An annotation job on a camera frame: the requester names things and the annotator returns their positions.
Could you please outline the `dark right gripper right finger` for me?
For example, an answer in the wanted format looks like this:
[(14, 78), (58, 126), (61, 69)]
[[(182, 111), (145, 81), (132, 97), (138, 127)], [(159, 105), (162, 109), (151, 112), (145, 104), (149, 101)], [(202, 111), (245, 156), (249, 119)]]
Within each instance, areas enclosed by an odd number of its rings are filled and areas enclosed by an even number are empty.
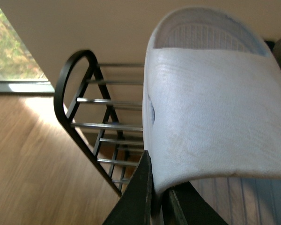
[(190, 182), (168, 188), (163, 194), (166, 225), (226, 225)]

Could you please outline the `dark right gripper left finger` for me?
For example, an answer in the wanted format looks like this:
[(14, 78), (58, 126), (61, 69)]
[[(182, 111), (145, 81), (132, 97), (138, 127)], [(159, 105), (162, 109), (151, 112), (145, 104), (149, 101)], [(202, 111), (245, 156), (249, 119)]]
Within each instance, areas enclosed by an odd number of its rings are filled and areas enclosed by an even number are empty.
[(152, 166), (148, 151), (140, 162), (124, 194), (103, 222), (104, 225), (150, 224), (152, 199)]

